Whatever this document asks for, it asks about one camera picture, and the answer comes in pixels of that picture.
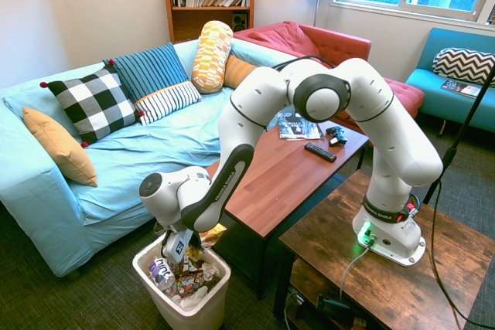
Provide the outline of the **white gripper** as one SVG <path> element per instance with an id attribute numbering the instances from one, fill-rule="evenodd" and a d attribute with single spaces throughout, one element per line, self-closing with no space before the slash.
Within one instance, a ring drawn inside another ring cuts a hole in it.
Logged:
<path id="1" fill-rule="evenodd" d="M 197 233 L 193 234 L 193 231 L 188 229 L 180 232 L 167 230 L 162 240 L 161 255 L 169 263 L 179 264 L 188 246 L 191 249 L 202 249 L 201 240 Z"/>

